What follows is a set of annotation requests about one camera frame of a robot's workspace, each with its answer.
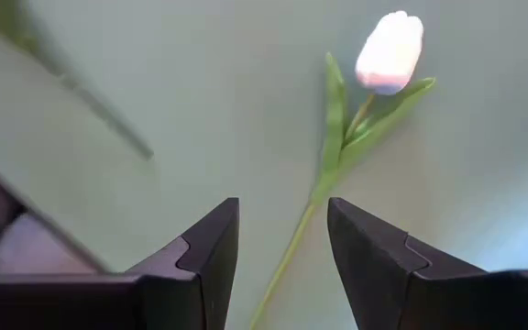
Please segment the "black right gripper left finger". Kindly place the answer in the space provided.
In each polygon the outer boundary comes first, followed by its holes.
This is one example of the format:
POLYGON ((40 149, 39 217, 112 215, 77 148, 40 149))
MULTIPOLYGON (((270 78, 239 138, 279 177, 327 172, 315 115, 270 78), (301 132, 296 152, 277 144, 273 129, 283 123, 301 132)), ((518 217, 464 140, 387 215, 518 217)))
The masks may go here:
POLYGON ((128 270, 139 276, 141 329, 219 330, 226 326, 238 229, 239 199, 230 197, 128 270))

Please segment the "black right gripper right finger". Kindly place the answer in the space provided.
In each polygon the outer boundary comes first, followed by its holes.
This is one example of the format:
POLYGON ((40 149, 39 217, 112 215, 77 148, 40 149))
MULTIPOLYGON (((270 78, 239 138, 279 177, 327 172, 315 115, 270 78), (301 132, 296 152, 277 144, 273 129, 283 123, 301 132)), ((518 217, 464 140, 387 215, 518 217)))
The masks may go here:
POLYGON ((327 228, 335 264, 359 329, 401 327, 416 271, 432 269, 444 278, 485 272, 342 198, 329 199, 327 228))

